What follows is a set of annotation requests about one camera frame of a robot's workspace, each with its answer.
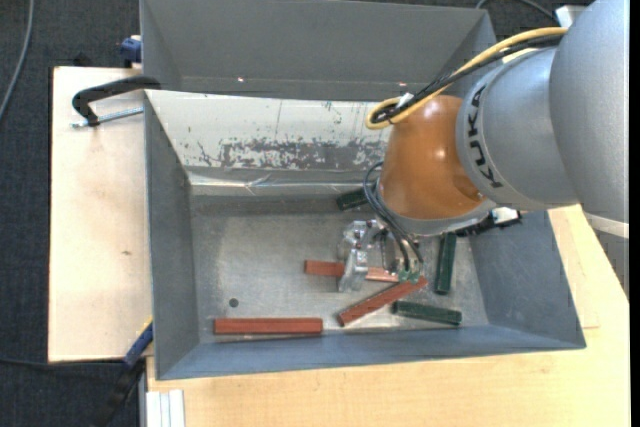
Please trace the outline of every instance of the wooden block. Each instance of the wooden block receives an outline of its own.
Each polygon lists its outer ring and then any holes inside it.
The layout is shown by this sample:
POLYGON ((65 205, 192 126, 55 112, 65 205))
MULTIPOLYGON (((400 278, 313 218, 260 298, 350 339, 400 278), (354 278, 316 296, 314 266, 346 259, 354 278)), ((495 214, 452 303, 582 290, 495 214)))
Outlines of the wooden block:
POLYGON ((398 285, 387 288, 379 294, 369 297, 368 299, 365 299, 364 301, 340 313, 338 315, 338 322, 341 326, 345 326, 354 320, 379 310, 387 304, 391 304, 398 299, 402 299, 416 290, 420 290, 426 284, 427 280, 424 276, 420 276, 415 285, 409 281, 405 281, 404 283, 399 283, 398 285))
POLYGON ((385 281, 387 283, 397 283, 398 276, 391 274, 382 267, 369 267, 367 278, 369 281, 385 281))
POLYGON ((216 335, 319 335, 322 319, 316 317, 296 318, 247 318, 214 319, 216 335))
MULTIPOLYGON (((321 260, 305 260, 304 272, 314 276, 331 276, 339 278, 344 274, 344 264, 340 262, 325 262, 321 260)), ((390 274, 382 267, 369 267, 367 278, 369 281, 385 281, 397 283, 398 276, 390 274)))
POLYGON ((344 264, 321 260, 305 260, 304 272, 305 274, 314 274, 315 276, 333 276, 334 278, 339 278, 344 274, 344 264))

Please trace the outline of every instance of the black cable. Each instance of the black cable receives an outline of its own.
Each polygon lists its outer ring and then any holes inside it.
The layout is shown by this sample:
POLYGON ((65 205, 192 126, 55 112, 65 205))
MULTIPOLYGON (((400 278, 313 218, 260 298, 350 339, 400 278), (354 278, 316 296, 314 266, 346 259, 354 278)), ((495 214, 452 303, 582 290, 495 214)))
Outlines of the black cable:
POLYGON ((18 77, 20 76, 20 72, 24 66, 24 60, 27 56, 27 48, 29 47, 29 42, 31 41, 31 33, 33 32, 33 11, 35 6, 35 0, 29 0, 29 14, 27 18, 27 29, 24 34, 24 42, 22 44, 22 51, 20 52, 20 57, 18 58, 18 64, 16 65, 15 71, 13 72, 13 76, 9 81, 9 86, 7 87, 7 92, 4 95, 4 99, 2 100, 2 104, 0 104, 0 124, 2 123, 2 116, 7 110, 7 106, 9 105, 9 100, 13 91, 15 90, 16 83, 18 82, 18 77))
POLYGON ((398 246, 400 247, 400 251, 402 252, 402 256, 405 260, 405 266, 407 270, 409 270, 409 255, 403 243, 406 243, 411 249, 411 251, 415 253, 416 258, 420 263, 424 263, 424 258, 422 258, 422 255, 420 254, 420 250, 415 245, 415 243, 413 242, 409 234, 395 221, 391 212, 389 212, 389 210, 387 210, 387 208, 376 198, 376 195, 375 195, 376 183, 374 183, 372 186, 369 185, 369 182, 371 181, 371 174, 377 168, 382 166, 382 164, 383 164, 383 161, 376 162, 373 166, 369 168, 369 170, 366 172, 364 176, 364 180, 362 182, 362 188, 364 190, 364 194, 365 194, 365 197, 367 198, 367 201, 371 205, 371 208, 378 215, 378 217, 380 217, 383 223, 387 225, 387 229, 391 232, 391 234, 394 236, 394 238, 398 242, 398 246))
MULTIPOLYGON (((476 9, 481 9, 485 4, 488 4, 489 2, 492 2, 492 1, 494 0, 479 0, 478 3, 476 4, 476 9)), ((529 7, 532 7, 533 9, 542 13, 543 15, 551 18, 555 23, 558 23, 558 20, 556 19, 554 14, 548 9, 545 9, 544 7, 542 7, 537 2, 534 2, 533 0, 515 0, 515 1, 525 4, 529 7)))
POLYGON ((111 382, 110 379, 106 378, 98 378, 94 376, 89 376, 85 374, 74 373, 65 373, 65 370, 73 370, 87 367, 109 367, 109 368, 118 368, 122 366, 122 362, 114 360, 114 361, 70 361, 65 363, 40 363, 37 361, 28 361, 23 359, 15 359, 15 358, 6 358, 4 356, 0 357, 0 364, 21 367, 21 368, 29 368, 31 370, 36 370, 39 372, 50 372, 55 373, 56 377, 72 377, 77 379, 89 379, 100 382, 111 382))
POLYGON ((388 105, 384 109, 381 109, 380 111, 376 112, 372 117, 372 120, 376 123, 379 123, 384 121, 385 119, 392 118, 397 114, 401 113, 402 111, 408 109, 415 103, 421 101, 424 97, 428 96, 429 94, 435 93, 440 89, 442 89, 444 86, 448 84, 453 84, 454 82, 457 82, 458 80, 478 71, 479 69, 484 68, 485 66, 488 66, 489 64, 499 61, 509 55, 515 54, 517 52, 521 52, 522 50, 525 50, 527 48, 540 48, 540 47, 554 45, 558 41, 560 41, 561 38, 562 38, 562 35, 552 35, 552 36, 540 36, 538 38, 533 38, 527 41, 523 41, 521 43, 517 43, 508 48, 500 50, 495 54, 487 57, 483 61, 476 63, 473 66, 470 66, 460 72, 450 72, 450 73, 441 75, 440 77, 438 77, 437 79, 429 83, 427 86, 425 86, 424 88, 416 92, 413 98, 409 99, 407 102, 402 104, 402 106, 396 107, 397 104, 388 105))

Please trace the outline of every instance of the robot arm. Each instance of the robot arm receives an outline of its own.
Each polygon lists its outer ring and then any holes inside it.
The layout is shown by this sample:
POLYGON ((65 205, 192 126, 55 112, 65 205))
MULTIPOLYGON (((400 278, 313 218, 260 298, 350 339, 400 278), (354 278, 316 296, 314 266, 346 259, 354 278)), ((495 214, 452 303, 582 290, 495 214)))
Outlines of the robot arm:
POLYGON ((395 123, 379 198, 413 233, 477 222, 496 205, 579 202, 594 227, 628 237, 628 70, 629 0, 597 0, 557 47, 395 123))

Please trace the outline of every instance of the green wooden block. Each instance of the green wooden block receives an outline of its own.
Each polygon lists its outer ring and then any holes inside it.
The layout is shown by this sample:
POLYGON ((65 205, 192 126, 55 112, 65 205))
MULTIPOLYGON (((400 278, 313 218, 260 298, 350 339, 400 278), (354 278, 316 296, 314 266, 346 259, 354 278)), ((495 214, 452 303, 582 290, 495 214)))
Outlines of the green wooden block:
POLYGON ((396 301, 393 306, 393 312, 402 317, 430 320, 431 322, 452 324, 454 326, 458 326, 462 322, 462 312, 458 310, 427 306, 409 301, 396 301))
POLYGON ((456 238, 455 233, 446 233, 440 243, 435 283, 435 291, 438 294, 448 294, 449 290, 451 290, 453 261, 456 256, 456 238))

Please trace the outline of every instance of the red stick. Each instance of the red stick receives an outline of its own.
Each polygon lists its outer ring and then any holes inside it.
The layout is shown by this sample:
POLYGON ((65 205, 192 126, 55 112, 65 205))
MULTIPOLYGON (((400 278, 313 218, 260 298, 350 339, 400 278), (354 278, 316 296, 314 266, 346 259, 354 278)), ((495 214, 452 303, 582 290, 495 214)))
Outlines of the red stick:
POLYGON ((387 304, 391 304, 398 299, 402 299, 416 290, 420 290, 426 284, 427 280, 423 276, 420 276, 420 279, 418 279, 418 282, 415 285, 409 281, 405 281, 398 285, 389 287, 379 294, 371 296, 355 306, 344 310, 338 315, 338 322, 340 322, 341 326, 345 326, 354 320, 379 310, 387 304))
POLYGON ((319 335, 322 333, 322 319, 315 317, 214 319, 213 332, 216 335, 319 335))

